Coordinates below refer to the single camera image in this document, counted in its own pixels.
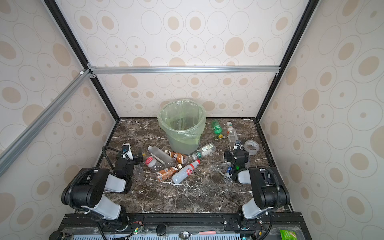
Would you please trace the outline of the green plastic soda bottle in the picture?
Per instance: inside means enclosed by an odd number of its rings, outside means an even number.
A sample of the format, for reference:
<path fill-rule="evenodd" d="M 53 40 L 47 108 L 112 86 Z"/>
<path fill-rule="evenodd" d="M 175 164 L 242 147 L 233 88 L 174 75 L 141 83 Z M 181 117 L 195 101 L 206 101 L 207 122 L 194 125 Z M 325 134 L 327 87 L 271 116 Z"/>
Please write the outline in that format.
<path fill-rule="evenodd" d="M 212 126 L 212 129 L 215 133 L 215 135 L 219 138 L 219 139 L 222 139 L 224 136 L 223 136 L 223 129 L 219 123 L 218 120 L 213 120 L 212 123 L 211 123 L 211 126 Z"/>

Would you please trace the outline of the brown tea bottle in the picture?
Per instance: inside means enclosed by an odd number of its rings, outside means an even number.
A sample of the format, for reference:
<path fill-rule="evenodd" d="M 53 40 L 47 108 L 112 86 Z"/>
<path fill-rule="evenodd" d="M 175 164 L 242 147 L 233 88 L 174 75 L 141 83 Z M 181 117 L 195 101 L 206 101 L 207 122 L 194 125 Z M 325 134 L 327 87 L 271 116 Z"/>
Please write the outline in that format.
<path fill-rule="evenodd" d="M 170 177 L 172 177 L 175 173 L 177 173 L 183 166 L 181 164 L 177 164 L 174 167 L 165 168 L 156 172 L 157 180 L 162 182 Z"/>
<path fill-rule="evenodd" d="M 181 153 L 171 152 L 168 150 L 165 150 L 164 152 L 181 165 L 185 165 L 188 162 L 188 156 L 187 155 L 184 155 Z"/>

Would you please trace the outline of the clear square bottle white cap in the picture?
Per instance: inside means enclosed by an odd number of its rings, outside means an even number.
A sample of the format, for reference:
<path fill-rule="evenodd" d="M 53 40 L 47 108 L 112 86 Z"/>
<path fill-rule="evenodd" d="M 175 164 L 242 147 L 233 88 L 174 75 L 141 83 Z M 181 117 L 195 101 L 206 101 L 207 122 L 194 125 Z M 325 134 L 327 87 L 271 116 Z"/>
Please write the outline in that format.
<path fill-rule="evenodd" d="M 171 156 L 158 147 L 148 146 L 148 151 L 152 157 L 162 163 L 165 167 L 174 167 L 178 164 Z"/>

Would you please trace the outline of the white bottle red cap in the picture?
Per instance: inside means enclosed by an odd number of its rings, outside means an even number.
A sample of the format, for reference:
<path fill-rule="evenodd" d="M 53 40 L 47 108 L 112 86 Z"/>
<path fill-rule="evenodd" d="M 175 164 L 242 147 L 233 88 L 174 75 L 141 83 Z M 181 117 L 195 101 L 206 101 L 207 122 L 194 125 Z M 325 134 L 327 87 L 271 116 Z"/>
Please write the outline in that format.
<path fill-rule="evenodd" d="M 183 167 L 181 170 L 179 170 L 176 174 L 172 176 L 172 181 L 174 184 L 179 184 L 181 183 L 185 178 L 190 176 L 195 168 L 201 163 L 200 160 L 196 160 L 192 162 L 191 164 L 186 165 Z"/>

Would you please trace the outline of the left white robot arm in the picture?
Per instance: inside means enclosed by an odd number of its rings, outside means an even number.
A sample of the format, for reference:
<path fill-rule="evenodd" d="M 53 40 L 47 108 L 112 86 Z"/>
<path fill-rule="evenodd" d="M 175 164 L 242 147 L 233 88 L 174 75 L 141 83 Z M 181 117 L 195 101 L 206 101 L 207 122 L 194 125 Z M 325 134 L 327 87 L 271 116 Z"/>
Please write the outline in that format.
<path fill-rule="evenodd" d="M 128 226 L 126 208 L 114 203 L 105 192 L 127 194 L 131 190 L 136 162 L 120 158 L 112 172 L 105 168 L 83 168 L 63 190 L 61 201 L 72 209 L 91 214 L 119 231 Z"/>

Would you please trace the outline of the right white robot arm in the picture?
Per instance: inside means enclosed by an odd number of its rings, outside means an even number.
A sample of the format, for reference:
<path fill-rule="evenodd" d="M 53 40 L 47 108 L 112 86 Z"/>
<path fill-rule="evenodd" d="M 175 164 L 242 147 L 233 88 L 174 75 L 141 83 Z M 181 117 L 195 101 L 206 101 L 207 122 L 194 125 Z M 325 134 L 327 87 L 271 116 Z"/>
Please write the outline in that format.
<path fill-rule="evenodd" d="M 290 203 L 290 194 L 277 168 L 256 166 L 246 167 L 249 153 L 235 149 L 225 151 L 224 160 L 230 164 L 227 176 L 240 184 L 248 184 L 252 188 L 252 199 L 241 206 L 240 219 L 260 219 L 281 206 Z"/>

